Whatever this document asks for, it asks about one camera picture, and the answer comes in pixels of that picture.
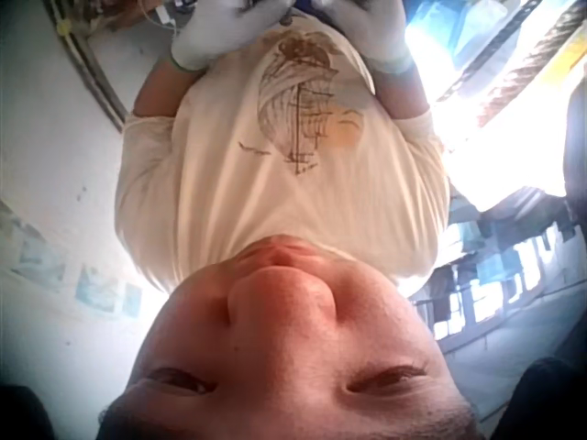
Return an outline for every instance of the white glove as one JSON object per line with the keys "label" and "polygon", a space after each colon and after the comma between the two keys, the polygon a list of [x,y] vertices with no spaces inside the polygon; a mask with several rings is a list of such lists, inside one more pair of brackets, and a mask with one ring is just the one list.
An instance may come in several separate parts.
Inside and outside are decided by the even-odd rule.
{"label": "white glove", "polygon": [[210,61],[248,45],[276,24],[295,0],[199,0],[194,15],[172,44],[172,58],[197,71]]}
{"label": "white glove", "polygon": [[372,69],[397,74],[411,67],[402,0],[312,0],[312,4],[335,22]]}

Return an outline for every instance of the man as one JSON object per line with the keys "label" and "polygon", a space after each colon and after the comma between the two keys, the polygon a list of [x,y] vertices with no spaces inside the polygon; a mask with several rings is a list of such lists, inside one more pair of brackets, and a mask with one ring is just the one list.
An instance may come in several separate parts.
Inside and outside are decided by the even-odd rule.
{"label": "man", "polygon": [[99,438],[476,438],[398,293],[449,196],[401,0],[315,1],[345,37],[245,4],[200,0],[127,121],[116,228],[172,295]]}

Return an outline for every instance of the eye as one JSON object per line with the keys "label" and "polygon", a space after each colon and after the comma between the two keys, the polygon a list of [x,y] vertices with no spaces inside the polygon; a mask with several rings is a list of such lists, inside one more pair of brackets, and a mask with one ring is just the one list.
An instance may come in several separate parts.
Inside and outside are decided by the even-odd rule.
{"label": "eye", "polygon": [[184,388],[197,394],[207,394],[216,388],[214,383],[205,382],[176,368],[157,369],[150,373],[148,378],[165,385]]}
{"label": "eye", "polygon": [[388,389],[390,386],[411,378],[425,376],[426,372],[413,365],[402,365],[388,368],[381,373],[370,375],[364,379],[353,381],[347,389],[351,392],[376,392]]}

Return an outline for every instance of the cable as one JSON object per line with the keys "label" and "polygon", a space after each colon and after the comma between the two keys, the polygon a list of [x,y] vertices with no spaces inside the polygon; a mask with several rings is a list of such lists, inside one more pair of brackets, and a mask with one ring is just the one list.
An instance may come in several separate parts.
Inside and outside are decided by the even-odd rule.
{"label": "cable", "polygon": [[153,25],[157,26],[158,28],[163,28],[163,29],[168,29],[168,30],[172,30],[173,31],[173,39],[175,39],[177,37],[177,26],[175,25],[175,19],[172,18],[171,23],[173,24],[173,26],[165,26],[162,23],[157,23],[155,20],[153,20],[149,14],[147,13],[147,11],[145,10],[145,5],[143,4],[144,0],[137,0],[138,3],[138,7],[140,7],[140,11],[143,13],[143,16],[145,16],[145,18]]}

